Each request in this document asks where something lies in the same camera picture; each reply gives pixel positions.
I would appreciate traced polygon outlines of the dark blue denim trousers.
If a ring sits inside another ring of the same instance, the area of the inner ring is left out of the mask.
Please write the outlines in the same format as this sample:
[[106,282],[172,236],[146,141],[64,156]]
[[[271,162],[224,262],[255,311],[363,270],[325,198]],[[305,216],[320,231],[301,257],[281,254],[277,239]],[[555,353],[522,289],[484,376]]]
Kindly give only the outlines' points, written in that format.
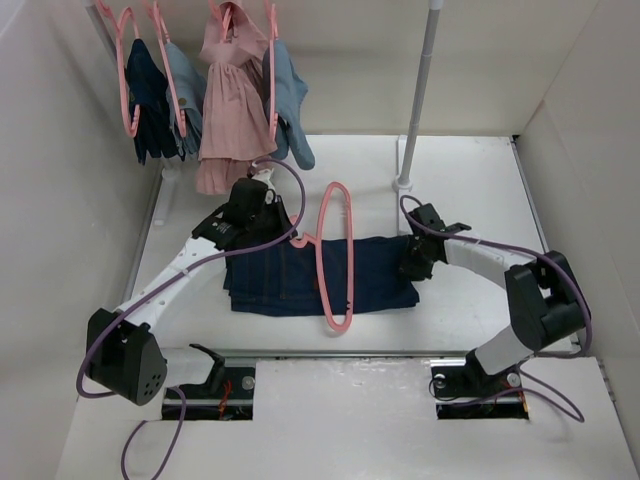
[[[416,306],[419,293],[399,271],[408,243],[406,236],[371,237],[354,242],[356,314]],[[324,276],[332,313],[343,315],[347,305],[346,241],[322,243]],[[227,262],[223,288],[235,312],[270,317],[322,316],[315,251],[283,243],[240,255]]]

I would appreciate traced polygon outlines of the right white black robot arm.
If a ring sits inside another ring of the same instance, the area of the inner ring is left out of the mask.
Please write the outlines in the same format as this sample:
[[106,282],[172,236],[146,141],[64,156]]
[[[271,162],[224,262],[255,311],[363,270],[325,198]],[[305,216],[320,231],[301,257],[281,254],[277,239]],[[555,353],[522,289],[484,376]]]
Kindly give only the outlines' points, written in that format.
[[446,398],[499,391],[518,367],[578,331],[590,335],[591,314],[566,257],[475,236],[463,223],[447,225],[432,204],[403,215],[412,230],[400,270],[413,281],[432,278],[436,264],[470,271],[506,294],[509,323],[470,350],[460,365],[432,368],[433,388]]

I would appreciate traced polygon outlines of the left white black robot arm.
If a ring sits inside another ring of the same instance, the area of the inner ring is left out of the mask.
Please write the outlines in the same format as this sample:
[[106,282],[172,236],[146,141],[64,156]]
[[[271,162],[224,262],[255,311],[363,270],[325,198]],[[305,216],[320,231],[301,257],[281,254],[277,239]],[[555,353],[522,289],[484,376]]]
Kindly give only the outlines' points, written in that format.
[[116,310],[98,309],[87,326],[78,378],[135,405],[163,389],[191,385],[204,397],[223,387],[223,358],[208,347],[162,347],[161,331],[174,325],[193,295],[224,271],[228,258],[254,253],[294,232],[283,201],[265,175],[242,178],[226,203],[200,222],[173,260]]

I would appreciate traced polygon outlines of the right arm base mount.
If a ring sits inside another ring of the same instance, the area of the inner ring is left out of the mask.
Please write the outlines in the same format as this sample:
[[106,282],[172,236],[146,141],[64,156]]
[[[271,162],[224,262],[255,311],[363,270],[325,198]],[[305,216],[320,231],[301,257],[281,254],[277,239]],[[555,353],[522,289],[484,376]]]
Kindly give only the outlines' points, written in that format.
[[496,375],[466,365],[431,366],[429,391],[439,420],[528,420],[522,380],[515,368]]

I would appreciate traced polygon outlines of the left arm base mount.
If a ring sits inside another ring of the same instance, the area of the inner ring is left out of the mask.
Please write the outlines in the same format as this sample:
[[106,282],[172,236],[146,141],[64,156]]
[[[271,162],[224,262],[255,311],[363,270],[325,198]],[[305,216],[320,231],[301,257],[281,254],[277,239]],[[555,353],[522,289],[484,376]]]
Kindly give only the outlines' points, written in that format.
[[162,351],[167,378],[161,418],[186,421],[249,421],[253,418],[256,363],[227,360],[199,344]]

